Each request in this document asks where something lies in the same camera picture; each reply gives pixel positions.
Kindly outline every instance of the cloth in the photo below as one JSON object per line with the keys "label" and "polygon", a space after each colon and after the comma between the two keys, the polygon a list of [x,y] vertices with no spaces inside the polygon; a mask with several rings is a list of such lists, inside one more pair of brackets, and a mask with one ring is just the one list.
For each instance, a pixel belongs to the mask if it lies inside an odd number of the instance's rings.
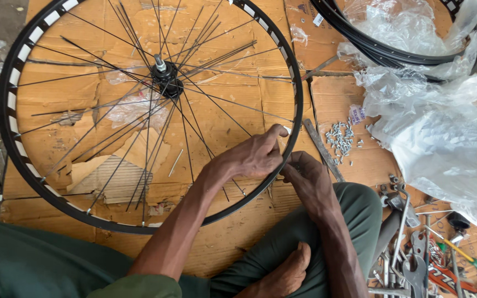
{"label": "cloth", "polygon": [[[356,183],[333,186],[367,276],[381,225],[378,195]],[[302,206],[220,274],[211,279],[182,275],[178,283],[160,275],[123,277],[133,260],[115,250],[0,223],[0,297],[233,297],[277,268],[299,241],[310,245],[312,256],[301,288],[289,297],[329,296],[327,277],[335,269],[326,268],[319,232]]]}

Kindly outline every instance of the bicycle wheel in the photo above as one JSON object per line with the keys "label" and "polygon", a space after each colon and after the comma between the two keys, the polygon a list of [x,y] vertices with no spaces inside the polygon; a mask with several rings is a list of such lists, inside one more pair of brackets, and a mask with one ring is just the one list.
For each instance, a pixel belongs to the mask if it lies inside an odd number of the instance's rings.
{"label": "bicycle wheel", "polygon": [[[291,129],[286,160],[302,112],[292,49],[249,0],[54,0],[0,78],[1,135],[23,178],[65,214],[124,233],[152,234],[203,165],[271,124]],[[203,224],[281,168],[229,181]]]}

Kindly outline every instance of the hub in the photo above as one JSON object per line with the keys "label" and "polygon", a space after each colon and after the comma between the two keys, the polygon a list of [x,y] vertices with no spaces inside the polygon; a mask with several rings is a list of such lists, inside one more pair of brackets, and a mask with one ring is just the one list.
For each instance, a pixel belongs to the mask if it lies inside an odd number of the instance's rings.
{"label": "hub", "polygon": [[183,92],[183,83],[177,79],[177,68],[172,62],[163,61],[158,54],[154,55],[156,64],[150,75],[160,87],[165,98],[178,99]]}

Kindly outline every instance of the bare foot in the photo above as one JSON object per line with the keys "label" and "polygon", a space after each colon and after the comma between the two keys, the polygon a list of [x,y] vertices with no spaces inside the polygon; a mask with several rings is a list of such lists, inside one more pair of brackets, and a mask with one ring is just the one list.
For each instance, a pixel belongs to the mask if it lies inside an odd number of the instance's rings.
{"label": "bare foot", "polygon": [[235,298],[283,298],[301,287],[310,262],[310,246],[300,242],[297,249],[270,274],[245,288]]}

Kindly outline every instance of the small label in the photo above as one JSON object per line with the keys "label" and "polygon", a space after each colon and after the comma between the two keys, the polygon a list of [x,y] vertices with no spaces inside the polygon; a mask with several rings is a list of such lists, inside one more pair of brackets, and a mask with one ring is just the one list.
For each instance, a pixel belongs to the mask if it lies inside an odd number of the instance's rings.
{"label": "small label", "polygon": [[349,107],[349,117],[351,117],[353,125],[358,125],[366,118],[366,113],[360,105],[351,105]]}
{"label": "small label", "polygon": [[321,22],[323,22],[323,17],[321,16],[321,14],[317,14],[317,16],[314,18],[314,21],[312,21],[312,23],[314,23],[316,27],[319,27]]}

